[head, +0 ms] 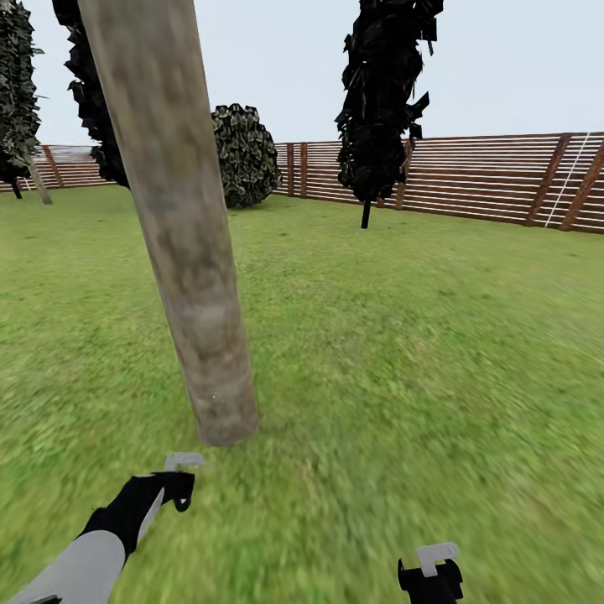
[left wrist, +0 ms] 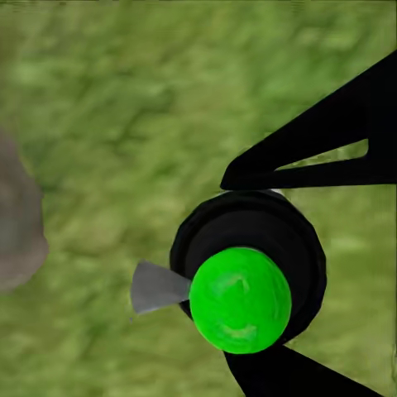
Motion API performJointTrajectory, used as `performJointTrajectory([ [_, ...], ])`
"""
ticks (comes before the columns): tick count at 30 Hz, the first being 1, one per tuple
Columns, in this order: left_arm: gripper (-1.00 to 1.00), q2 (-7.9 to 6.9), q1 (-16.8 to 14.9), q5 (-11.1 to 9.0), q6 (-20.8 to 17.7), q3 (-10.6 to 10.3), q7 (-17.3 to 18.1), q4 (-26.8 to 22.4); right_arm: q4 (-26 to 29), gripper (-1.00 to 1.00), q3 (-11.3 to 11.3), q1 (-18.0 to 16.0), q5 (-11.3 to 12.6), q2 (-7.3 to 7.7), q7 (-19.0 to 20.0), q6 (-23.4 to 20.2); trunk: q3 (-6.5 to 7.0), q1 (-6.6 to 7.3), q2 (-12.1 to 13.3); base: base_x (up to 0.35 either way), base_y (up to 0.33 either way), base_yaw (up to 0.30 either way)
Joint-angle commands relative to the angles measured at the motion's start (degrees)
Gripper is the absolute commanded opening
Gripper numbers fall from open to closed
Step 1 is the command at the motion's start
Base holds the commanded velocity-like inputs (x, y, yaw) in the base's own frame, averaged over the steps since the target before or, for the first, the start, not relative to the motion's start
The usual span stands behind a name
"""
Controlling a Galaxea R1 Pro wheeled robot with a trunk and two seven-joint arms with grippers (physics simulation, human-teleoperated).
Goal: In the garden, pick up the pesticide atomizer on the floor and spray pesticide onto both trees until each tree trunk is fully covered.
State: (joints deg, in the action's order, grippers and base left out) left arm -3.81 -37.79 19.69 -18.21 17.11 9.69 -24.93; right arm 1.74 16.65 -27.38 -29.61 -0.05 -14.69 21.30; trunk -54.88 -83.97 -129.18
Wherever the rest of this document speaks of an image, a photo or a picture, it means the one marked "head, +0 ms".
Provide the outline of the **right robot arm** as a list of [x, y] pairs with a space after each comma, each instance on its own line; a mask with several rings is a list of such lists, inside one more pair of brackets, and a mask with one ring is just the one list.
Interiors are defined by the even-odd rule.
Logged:
[[453, 560], [459, 553], [453, 542], [427, 544], [417, 548], [420, 568], [405, 570], [398, 561], [398, 581], [409, 591], [412, 604], [456, 604], [461, 599], [463, 577]]

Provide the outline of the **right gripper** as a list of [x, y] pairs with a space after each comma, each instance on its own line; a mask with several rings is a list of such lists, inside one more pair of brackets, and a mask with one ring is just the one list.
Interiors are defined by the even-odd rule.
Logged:
[[461, 569], [450, 558], [443, 563], [436, 564], [437, 576], [424, 576], [420, 568], [405, 570], [402, 560], [398, 561], [398, 581], [402, 590], [408, 590], [412, 604], [428, 604], [429, 596], [435, 591], [443, 591], [456, 600], [460, 600], [463, 593]]

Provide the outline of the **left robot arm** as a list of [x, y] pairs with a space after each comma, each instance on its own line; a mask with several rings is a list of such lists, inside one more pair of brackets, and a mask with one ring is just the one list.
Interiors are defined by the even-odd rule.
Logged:
[[98, 508], [58, 558], [4, 604], [107, 604], [126, 558], [133, 554], [167, 500], [191, 499], [198, 452], [170, 452], [163, 474], [132, 476], [107, 508]]

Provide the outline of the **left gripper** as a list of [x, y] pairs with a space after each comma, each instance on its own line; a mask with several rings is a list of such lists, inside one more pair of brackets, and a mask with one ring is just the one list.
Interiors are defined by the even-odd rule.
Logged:
[[176, 474], [175, 472], [168, 473], [163, 471], [163, 475], [169, 479], [171, 485], [168, 498], [169, 501], [174, 501], [174, 499], [191, 499], [196, 477], [194, 473], [184, 473], [180, 471]]

